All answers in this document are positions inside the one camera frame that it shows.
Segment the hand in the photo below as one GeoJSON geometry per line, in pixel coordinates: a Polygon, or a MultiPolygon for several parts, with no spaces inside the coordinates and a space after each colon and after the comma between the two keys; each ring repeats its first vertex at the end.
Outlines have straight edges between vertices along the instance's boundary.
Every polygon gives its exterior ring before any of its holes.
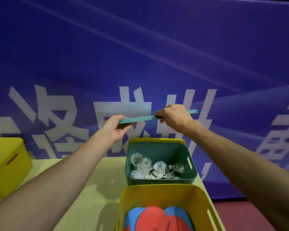
{"type": "Polygon", "coordinates": [[[161,123],[166,122],[168,126],[174,129],[177,132],[185,134],[189,127],[195,120],[187,112],[184,105],[181,104],[171,104],[162,110],[159,110],[155,113],[157,116],[163,116],[161,123]]]}
{"type": "Polygon", "coordinates": [[[126,117],[123,115],[113,115],[107,121],[105,121],[102,127],[104,131],[110,134],[110,138],[113,140],[114,143],[120,141],[123,138],[124,134],[133,125],[133,124],[130,124],[129,126],[123,129],[117,129],[117,126],[121,119],[126,119],[126,117]]]}

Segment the person's left hand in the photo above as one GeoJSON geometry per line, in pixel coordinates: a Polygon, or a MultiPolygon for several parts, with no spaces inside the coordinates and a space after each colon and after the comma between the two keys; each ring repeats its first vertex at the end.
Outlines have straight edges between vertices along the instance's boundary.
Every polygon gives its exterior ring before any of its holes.
{"type": "Polygon", "coordinates": [[[114,143],[120,141],[123,138],[124,134],[133,125],[133,123],[131,123],[130,125],[128,125],[123,129],[117,129],[117,126],[121,119],[126,119],[126,117],[123,115],[113,115],[107,121],[105,121],[104,126],[102,127],[105,131],[107,131],[110,134],[111,139],[113,140],[114,143]]]}

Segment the person's left arm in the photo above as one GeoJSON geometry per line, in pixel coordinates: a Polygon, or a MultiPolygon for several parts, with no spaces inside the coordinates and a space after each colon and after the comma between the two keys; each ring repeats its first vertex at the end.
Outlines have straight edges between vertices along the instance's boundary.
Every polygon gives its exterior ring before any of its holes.
{"type": "Polygon", "coordinates": [[[105,153],[131,128],[116,129],[123,118],[109,118],[77,151],[4,198],[0,231],[53,230],[105,153]]]}

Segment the yellow bin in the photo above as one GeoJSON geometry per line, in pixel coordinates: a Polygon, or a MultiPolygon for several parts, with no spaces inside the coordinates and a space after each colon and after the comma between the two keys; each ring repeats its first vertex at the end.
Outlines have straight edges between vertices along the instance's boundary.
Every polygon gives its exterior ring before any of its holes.
{"type": "Polygon", "coordinates": [[[196,231],[225,231],[203,190],[189,184],[136,185],[127,187],[120,199],[116,231],[123,231],[127,213],[135,207],[177,206],[191,218],[196,231]]]}
{"type": "Polygon", "coordinates": [[[16,190],[31,168],[21,138],[0,138],[0,199],[16,190]]]}

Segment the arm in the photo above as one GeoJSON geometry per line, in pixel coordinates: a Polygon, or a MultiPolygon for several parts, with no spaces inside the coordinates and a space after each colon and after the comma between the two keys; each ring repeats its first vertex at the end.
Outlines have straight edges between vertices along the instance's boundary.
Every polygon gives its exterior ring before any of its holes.
{"type": "Polygon", "coordinates": [[[252,202],[276,230],[289,230],[289,173],[260,155],[206,129],[183,105],[156,113],[174,130],[188,136],[252,202]]]}
{"type": "Polygon", "coordinates": [[[112,116],[77,151],[4,198],[0,231],[53,230],[105,153],[131,127],[116,129],[123,118],[112,116]]]}

